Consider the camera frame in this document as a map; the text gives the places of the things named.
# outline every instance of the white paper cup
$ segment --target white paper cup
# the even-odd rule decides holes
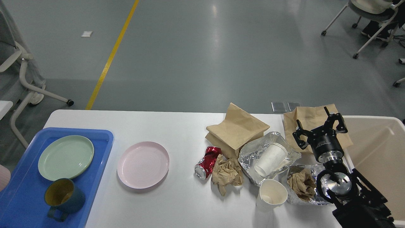
[[[281,206],[287,200],[287,189],[278,181],[264,179],[259,188],[256,206],[261,211],[270,211]]]
[[[287,156],[287,150],[278,143],[271,144],[254,166],[254,170],[262,177],[276,170]]]

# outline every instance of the aluminum can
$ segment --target aluminum can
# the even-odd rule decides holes
[[[221,148],[215,146],[207,147],[204,157],[194,166],[194,173],[198,178],[205,180],[209,177],[219,154],[221,154]]]

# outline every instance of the crumpled brown paper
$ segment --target crumpled brown paper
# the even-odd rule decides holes
[[[220,147],[226,158],[238,158],[241,147],[262,137],[269,127],[231,103],[220,124],[207,126],[209,133],[205,138],[214,146]]]
[[[312,153],[310,146],[307,146],[305,150],[302,150],[297,143],[295,142],[292,133],[296,131],[297,128],[297,119],[302,123],[303,129],[312,130],[323,125],[328,118],[328,115],[325,112],[324,107],[327,107],[330,113],[338,113],[336,106],[334,104],[324,105],[319,107],[297,107],[292,112],[284,113],[284,132],[286,134],[286,140],[288,144],[296,151],[301,153]],[[333,127],[336,129],[338,122],[335,121]],[[348,133],[337,134],[337,139],[342,146],[342,149],[347,148],[348,146],[353,145],[352,140],[349,137]]]
[[[236,158],[231,158],[224,161],[223,155],[218,155],[212,171],[212,182],[218,185],[218,189],[222,196],[225,196],[225,186],[232,184],[239,186],[243,184],[242,167]]]
[[[316,184],[308,169],[303,169],[301,172],[293,173],[287,180],[287,183],[295,194],[297,194],[297,196],[303,201],[308,202],[310,199],[313,199]]]

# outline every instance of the chair leg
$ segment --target chair leg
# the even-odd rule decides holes
[[[405,78],[400,79],[398,81],[395,81],[394,84],[392,84],[392,86],[393,87],[398,87],[401,84],[401,82],[404,82],[404,81],[405,81]]]
[[[349,3],[346,3],[345,6],[339,11],[339,13],[336,15],[336,17],[333,18],[333,20],[329,23],[329,25],[325,28],[324,31],[322,31],[322,36],[326,34],[326,30],[329,29],[329,27],[336,21],[336,19],[342,14],[342,12],[349,6]]]
[[[381,26],[381,28],[353,55],[353,58],[354,59],[357,59],[357,57],[358,57],[358,54],[371,42],[371,41],[373,41],[375,38],[376,38],[376,36],[389,24],[389,22],[388,23],[384,23],[382,26]]]
[[[352,24],[352,28],[357,28],[358,23],[360,22],[361,16],[358,18],[357,22]]]
[[[33,90],[35,92],[42,93],[42,94],[44,94],[46,96],[50,96],[50,97],[55,98],[57,100],[63,101],[66,104],[68,104],[69,106],[73,105],[72,100],[68,100],[68,99],[66,99],[64,97],[61,97],[59,95],[56,95],[54,93],[51,93],[49,91],[40,89],[40,88],[38,88],[36,86],[33,86],[33,85],[29,84],[27,82],[26,78],[25,78],[25,74],[26,74],[26,71],[27,71],[27,65],[28,65],[28,61],[26,59],[23,59],[22,62],[21,62],[21,68],[20,68],[20,82],[24,87],[26,87],[29,90]]]
[[[15,121],[17,118],[20,116],[21,112],[24,110],[24,108],[27,106],[29,101],[31,100],[32,96],[34,95],[35,91],[30,91],[28,95],[24,98],[24,100],[20,103],[18,108],[14,111],[14,113],[11,115],[10,118],[10,127],[15,136],[17,137],[18,140],[20,140],[21,144],[27,148],[28,143],[22,136],[22,134],[18,131],[17,127],[15,126]]]

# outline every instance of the robotic arm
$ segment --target robotic arm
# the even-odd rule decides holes
[[[336,134],[347,133],[345,122],[340,113],[330,114],[324,108],[328,115],[324,125],[308,131],[297,120],[297,130],[292,134],[301,149],[311,145],[316,161],[325,167],[316,179],[319,195],[335,204],[337,209],[332,213],[343,228],[395,228],[391,211],[384,204],[387,199],[359,171],[350,173],[343,164],[344,151]]]

